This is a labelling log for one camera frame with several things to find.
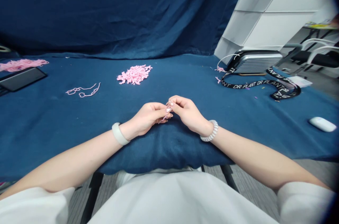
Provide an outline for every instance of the white shirt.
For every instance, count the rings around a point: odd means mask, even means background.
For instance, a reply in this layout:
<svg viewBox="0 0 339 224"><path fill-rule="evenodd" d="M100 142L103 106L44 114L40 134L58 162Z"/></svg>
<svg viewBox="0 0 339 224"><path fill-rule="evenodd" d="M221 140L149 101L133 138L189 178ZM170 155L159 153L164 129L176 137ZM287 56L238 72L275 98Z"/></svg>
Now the white shirt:
<svg viewBox="0 0 339 224"><path fill-rule="evenodd" d="M0 201L0 223L66 224L74 188L31 188ZM319 223L335 193L292 182L278 192L280 223ZM150 173L119 188L89 224L277 223L242 195L203 172Z"/></svg>

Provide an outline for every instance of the blue tablecloth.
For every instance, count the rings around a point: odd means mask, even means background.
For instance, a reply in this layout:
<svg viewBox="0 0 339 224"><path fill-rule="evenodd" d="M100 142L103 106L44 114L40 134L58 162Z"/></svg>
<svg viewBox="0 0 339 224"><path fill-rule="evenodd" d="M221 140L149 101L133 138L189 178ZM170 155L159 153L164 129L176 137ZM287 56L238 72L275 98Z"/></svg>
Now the blue tablecloth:
<svg viewBox="0 0 339 224"><path fill-rule="evenodd" d="M320 116L338 126L338 102L311 87L281 102L269 96L276 91L274 86L229 89L217 84L215 76L221 78L222 73L214 70L218 62L215 56L46 60L50 64L41 69L47 78L0 97L0 181L17 180L56 154L109 130L114 122L132 118L144 103L166 103L176 94L191 98L207 119L215 119L220 126L290 158L338 156L339 130L326 133L308 123L308 119ZM122 71L144 64L153 69L141 85L120 85L116 80ZM227 81L241 84L263 78L230 75ZM74 87L89 88L99 82L100 89L91 97L65 94ZM225 163L231 160L212 144L202 142L175 115L133 140L100 171L144 173L155 168Z"/></svg>

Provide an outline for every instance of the pearl bracelet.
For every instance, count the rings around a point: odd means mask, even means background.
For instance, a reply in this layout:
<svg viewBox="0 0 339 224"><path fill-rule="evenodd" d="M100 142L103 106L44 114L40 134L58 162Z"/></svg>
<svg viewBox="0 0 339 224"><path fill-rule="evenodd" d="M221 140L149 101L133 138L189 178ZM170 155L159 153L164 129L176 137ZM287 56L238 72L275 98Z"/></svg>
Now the pearl bracelet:
<svg viewBox="0 0 339 224"><path fill-rule="evenodd" d="M204 142L212 141L213 138L215 137L215 135L218 132L218 128L219 128L218 123L215 120L209 120L209 122L213 123L213 131L212 131L212 134L210 134L208 137L200 136L201 140L204 141Z"/></svg>

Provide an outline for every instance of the pink yarn pieces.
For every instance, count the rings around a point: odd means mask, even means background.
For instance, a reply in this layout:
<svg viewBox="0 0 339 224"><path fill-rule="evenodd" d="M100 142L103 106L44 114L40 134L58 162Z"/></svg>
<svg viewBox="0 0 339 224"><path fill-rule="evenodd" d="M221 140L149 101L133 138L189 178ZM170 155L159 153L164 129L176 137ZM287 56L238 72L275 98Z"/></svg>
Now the pink yarn pieces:
<svg viewBox="0 0 339 224"><path fill-rule="evenodd" d="M0 72L1 71L8 71L8 72L16 72L20 70L24 70L29 67L38 67L49 62L46 60L28 60L28 59L21 59L18 61L9 61L7 63L0 63Z"/></svg>
<svg viewBox="0 0 339 224"><path fill-rule="evenodd" d="M121 75L118 75L117 80L122 82L119 84L124 84L127 81L127 84L137 84L140 85L140 82L148 77L148 73L151 71L152 67L143 65L143 66L134 66L131 67L127 72L122 72Z"/></svg>
<svg viewBox="0 0 339 224"><path fill-rule="evenodd" d="M84 93L79 93L79 96L80 96L81 98L83 98L83 97L89 97L89 96L94 95L94 94L99 90L100 84L101 84L101 83L99 83L98 88L95 88L95 89L93 90L93 92L92 92L90 95L86 95L86 94L84 94ZM95 85L96 85L96 84L94 84L91 88L82 88L82 87L74 88L74 89L72 89L72 90L66 91L66 93L67 93L68 95L73 95L73 94L75 94L76 92L78 92L78 91L80 91L80 90L89 90L89 89L92 89Z"/></svg>
<svg viewBox="0 0 339 224"><path fill-rule="evenodd" d="M217 71L219 71L219 72L226 72L223 68L221 68L221 67L219 67L219 66L217 66L217 69L216 69Z"/></svg>

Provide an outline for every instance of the small silver case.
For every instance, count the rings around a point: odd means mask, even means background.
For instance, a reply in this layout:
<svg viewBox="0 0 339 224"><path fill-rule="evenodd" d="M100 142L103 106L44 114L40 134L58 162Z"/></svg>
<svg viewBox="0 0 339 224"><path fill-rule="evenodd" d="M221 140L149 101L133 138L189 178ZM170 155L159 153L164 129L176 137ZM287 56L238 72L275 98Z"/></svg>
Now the small silver case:
<svg viewBox="0 0 339 224"><path fill-rule="evenodd" d="M230 69L234 67L234 73L264 73L282 59L282 54L278 51L244 51L240 57L231 59L228 64Z"/></svg>

